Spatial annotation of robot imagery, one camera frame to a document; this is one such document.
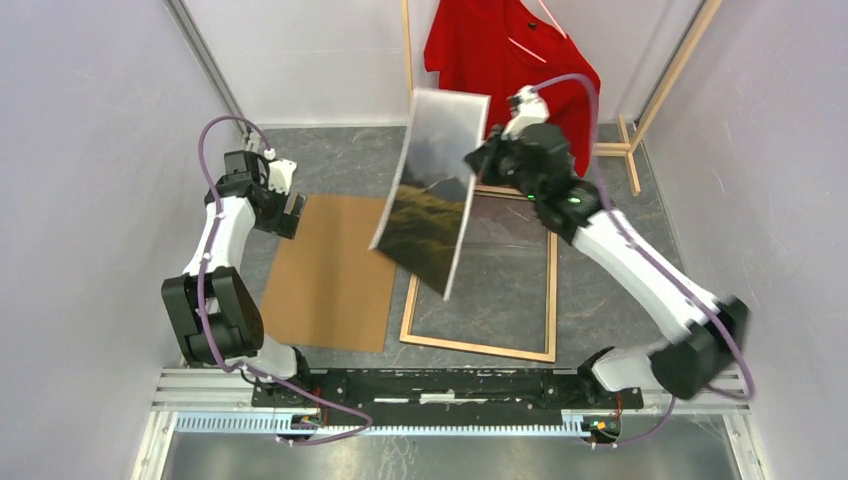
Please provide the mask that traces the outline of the landscape photo print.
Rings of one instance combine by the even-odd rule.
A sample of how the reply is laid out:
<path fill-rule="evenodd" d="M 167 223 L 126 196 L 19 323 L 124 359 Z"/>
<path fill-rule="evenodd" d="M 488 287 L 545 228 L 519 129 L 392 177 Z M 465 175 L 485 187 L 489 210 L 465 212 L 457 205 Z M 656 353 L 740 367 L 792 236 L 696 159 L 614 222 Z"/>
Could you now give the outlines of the landscape photo print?
<path fill-rule="evenodd" d="M 488 95 L 416 88 L 402 150 L 369 248 L 451 297 L 476 174 L 464 161 L 482 143 Z"/>

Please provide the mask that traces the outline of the brown backing board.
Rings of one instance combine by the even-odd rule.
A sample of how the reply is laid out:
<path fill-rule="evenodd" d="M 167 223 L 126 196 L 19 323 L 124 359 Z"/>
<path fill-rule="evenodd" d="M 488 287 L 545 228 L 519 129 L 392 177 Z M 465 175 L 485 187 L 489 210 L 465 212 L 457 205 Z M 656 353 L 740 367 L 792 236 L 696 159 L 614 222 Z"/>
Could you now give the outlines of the brown backing board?
<path fill-rule="evenodd" d="M 317 194 L 280 243 L 260 305 L 280 343 L 380 353 L 396 265 L 371 250 L 380 198 Z"/>

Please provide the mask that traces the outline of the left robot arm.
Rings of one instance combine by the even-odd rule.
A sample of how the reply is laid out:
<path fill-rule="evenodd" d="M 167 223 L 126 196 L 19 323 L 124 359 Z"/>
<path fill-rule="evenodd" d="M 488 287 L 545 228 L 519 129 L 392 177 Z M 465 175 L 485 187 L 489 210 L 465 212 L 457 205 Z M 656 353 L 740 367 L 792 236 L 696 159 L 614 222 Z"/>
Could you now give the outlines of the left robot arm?
<path fill-rule="evenodd" d="M 251 231 L 295 237 L 307 202 L 291 190 L 297 165 L 272 150 L 228 152 L 224 164 L 224 174 L 203 198 L 206 219 L 197 249 L 180 275 L 164 280 L 161 297 L 188 366 L 278 379 L 278 397 L 302 407 L 314 394 L 306 360 L 266 333 L 240 275 Z"/>

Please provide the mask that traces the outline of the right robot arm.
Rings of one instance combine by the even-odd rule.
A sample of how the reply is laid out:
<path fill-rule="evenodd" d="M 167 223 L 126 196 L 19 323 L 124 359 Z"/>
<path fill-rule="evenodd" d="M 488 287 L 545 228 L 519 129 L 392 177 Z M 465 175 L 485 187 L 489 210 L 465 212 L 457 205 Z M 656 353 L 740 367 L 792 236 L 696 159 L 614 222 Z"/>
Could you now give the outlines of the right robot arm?
<path fill-rule="evenodd" d="M 602 408 L 619 391 L 646 386 L 682 400 L 703 391 L 750 397 L 751 387 L 731 391 L 715 383 L 742 363 L 748 307 L 736 297 L 719 299 L 659 255 L 599 183 L 574 173 L 558 127 L 533 124 L 516 137 L 496 128 L 464 161 L 484 184 L 513 188 L 529 199 L 539 221 L 615 279 L 663 336 L 640 347 L 607 347 L 586 360 L 577 382 L 585 405 Z"/>

